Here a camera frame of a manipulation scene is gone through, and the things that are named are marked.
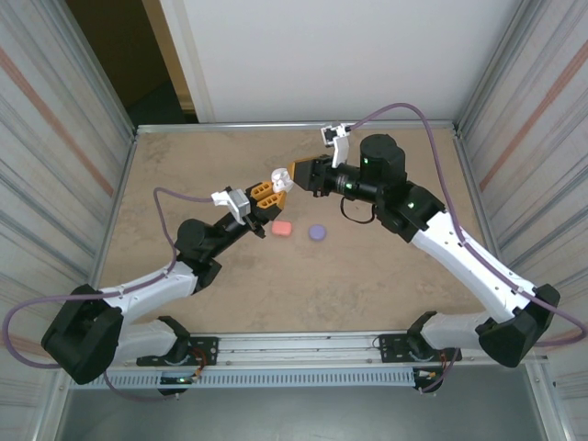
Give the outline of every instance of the purple disc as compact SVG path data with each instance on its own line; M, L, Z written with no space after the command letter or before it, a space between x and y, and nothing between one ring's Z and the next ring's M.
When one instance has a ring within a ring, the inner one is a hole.
M327 229L322 225L316 224L309 228L309 236L315 242L320 242L327 235Z

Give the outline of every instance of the wooden table surface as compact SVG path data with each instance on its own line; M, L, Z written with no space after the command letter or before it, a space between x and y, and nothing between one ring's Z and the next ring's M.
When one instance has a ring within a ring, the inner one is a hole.
M409 179L443 200L424 130L356 130L350 164L357 164L359 142L372 133L393 136L406 151ZM480 240L451 136L447 129L435 130L461 223ZM100 286L133 280L169 262L154 187L207 197L226 186L246 188L268 180L272 170L292 160L325 152L317 130L142 134ZM295 187L280 215L293 224L290 237L273 236L269 226L263 240L247 234L219 256L223 269L210 287L145 318L171 315L190 332L318 332L401 329L424 311L481 311L476 298L432 257L378 221L358 225L344 219L339 200L337 195L313 198ZM213 223L227 212L166 195L162 201L172 237L185 219ZM349 202L347 211L358 219L369 217L367 204ZM314 223L327 229L321 243L309 239Z

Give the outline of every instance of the corrugated metal wall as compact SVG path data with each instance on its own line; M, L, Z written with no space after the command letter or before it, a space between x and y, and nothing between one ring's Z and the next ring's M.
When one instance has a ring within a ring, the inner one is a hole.
M88 280L132 144L80 35L59 0L0 2L0 317ZM15 317L25 355L58 308ZM0 439L30 435L44 379L0 347Z
M588 322L588 2L539 3L462 127L504 262L554 285L561 308ZM575 332L561 319L550 329ZM588 439L588 342L550 358L575 433Z

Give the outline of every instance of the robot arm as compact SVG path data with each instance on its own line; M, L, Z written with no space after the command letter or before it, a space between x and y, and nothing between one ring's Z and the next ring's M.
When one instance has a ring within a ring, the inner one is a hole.
M179 227L170 265L129 283L94 290L88 285L72 294L118 292L102 300L66 302L41 340L42 347L78 384L102 374L113 362L141 356L162 356L170 363L187 353L189 332L171 317L133 324L168 301L191 296L206 288L221 271L215 258L248 232L265 237L264 225L274 220L286 203L293 183L285 170L272 174L272 181L212 195L215 205L230 213L209 225L185 220Z
M413 349L463 347L483 349L500 364L515 367L547 330L552 313L513 292L459 241L444 204L425 188L407 180L404 151L389 135L370 135L360 144L360 166L346 163L348 128L323 129L334 156L292 163L294 182L315 197L337 193L374 206L382 226L406 243L431 255L481 301L481 314L427 312L409 330ZM550 285L536 287L501 264L463 232L466 241L497 270L533 296L557 306L560 294Z

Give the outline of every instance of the pink block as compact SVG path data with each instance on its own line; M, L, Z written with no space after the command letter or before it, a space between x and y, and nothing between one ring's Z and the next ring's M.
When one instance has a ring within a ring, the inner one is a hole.
M272 222L272 233L276 236L290 236L292 234L292 224L282 220Z

